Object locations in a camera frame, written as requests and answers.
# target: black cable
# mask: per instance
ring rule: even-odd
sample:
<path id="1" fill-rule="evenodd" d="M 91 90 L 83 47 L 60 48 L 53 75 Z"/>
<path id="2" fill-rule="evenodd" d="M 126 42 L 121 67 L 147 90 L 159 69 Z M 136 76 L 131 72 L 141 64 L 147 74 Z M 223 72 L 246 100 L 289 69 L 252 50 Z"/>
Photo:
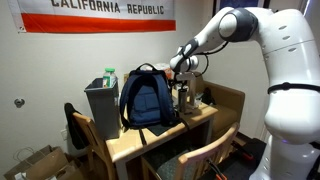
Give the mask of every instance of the black cable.
<path id="1" fill-rule="evenodd" d="M 209 58 L 208 58 L 208 55 L 205 54 L 204 56 L 206 57 L 207 65 L 206 65 L 205 69 L 202 71 L 202 73 L 200 73 L 199 75 L 196 75 L 196 77 L 202 76 L 202 75 L 207 71 L 207 69 L 208 69 L 208 67 L 209 67 Z"/>
<path id="2" fill-rule="evenodd" d="M 199 76 L 203 75 L 203 74 L 207 71 L 207 69 L 208 69 L 208 67 L 209 67 L 209 58 L 208 58 L 208 55 L 212 55 L 212 54 L 215 54 L 215 53 L 217 53 L 217 52 L 220 52 L 221 50 L 223 50 L 223 49 L 228 45 L 228 43 L 229 43 L 229 42 L 226 41 L 219 49 L 217 49 L 217 50 L 215 50 L 215 51 L 212 51 L 212 52 L 201 52 L 201 53 L 195 54 L 195 55 L 203 55 L 203 56 L 206 57 L 206 60 L 207 60 L 207 65 L 206 65 L 205 69 L 202 71 L 201 74 L 197 75 L 196 77 L 199 77 Z"/>
<path id="3" fill-rule="evenodd" d="M 211 54 L 215 54 L 217 52 L 220 52 L 222 49 L 224 49 L 227 45 L 228 45 L 228 41 L 226 41 L 222 46 L 221 48 L 215 50 L 215 51 L 212 51 L 212 52 L 201 52 L 201 53 L 197 53 L 195 55 L 211 55 Z"/>

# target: bottle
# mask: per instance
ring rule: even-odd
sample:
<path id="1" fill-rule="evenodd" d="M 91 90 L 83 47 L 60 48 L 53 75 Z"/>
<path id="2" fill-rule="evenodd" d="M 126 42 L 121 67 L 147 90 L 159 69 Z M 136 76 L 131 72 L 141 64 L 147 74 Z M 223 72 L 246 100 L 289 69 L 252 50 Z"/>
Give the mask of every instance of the bottle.
<path id="1" fill-rule="evenodd" d="M 104 88 L 112 88 L 114 84 L 117 82 L 118 78 L 114 73 L 114 68 L 105 68 L 105 72 L 103 74 L 102 87 Z"/>

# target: gray trash can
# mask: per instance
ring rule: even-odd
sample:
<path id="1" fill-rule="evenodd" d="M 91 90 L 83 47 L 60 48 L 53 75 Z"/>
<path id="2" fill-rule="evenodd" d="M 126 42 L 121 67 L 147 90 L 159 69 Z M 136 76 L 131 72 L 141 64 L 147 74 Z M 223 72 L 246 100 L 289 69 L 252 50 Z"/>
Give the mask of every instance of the gray trash can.
<path id="1" fill-rule="evenodd" d="M 86 89 L 88 101 L 100 136 L 106 139 L 119 138 L 119 88 L 118 82 L 110 88 L 102 88 L 102 78 L 96 78 Z"/>

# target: chair backrest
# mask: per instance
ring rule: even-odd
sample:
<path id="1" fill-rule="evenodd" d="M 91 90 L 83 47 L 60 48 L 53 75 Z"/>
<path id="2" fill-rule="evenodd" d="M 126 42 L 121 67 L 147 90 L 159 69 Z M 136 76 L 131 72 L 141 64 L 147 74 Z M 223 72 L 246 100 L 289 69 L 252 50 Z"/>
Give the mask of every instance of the chair backrest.
<path id="1" fill-rule="evenodd" d="M 115 170 L 106 142 L 100 137 L 94 121 L 90 117 L 76 112 L 73 113 L 73 116 L 86 135 L 89 141 L 89 148 L 93 149 L 94 152 L 105 162 L 109 179 L 114 178 Z"/>
<path id="2" fill-rule="evenodd" d="M 221 157 L 224 153 L 228 153 L 231 147 L 231 142 L 236 136 L 239 129 L 239 123 L 232 124 L 230 129 L 216 141 L 196 149 L 194 151 L 181 155 L 178 159 L 178 164 L 175 172 L 175 179 L 183 179 L 185 169 L 192 165 L 195 168 L 192 173 L 192 179 L 198 179 L 204 174 L 206 170 L 210 168 L 207 163 L 208 159 L 211 159 L 213 163 L 218 164 L 221 162 Z"/>

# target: red stripe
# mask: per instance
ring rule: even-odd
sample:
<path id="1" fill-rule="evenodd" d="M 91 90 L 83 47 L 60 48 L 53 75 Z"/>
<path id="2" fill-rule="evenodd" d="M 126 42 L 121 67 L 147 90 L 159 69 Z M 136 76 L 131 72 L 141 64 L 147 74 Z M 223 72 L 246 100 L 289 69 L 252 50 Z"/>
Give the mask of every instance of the red stripe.
<path id="1" fill-rule="evenodd" d="M 22 13 L 27 32 L 86 33 L 176 30 L 175 20 L 129 20 Z"/>

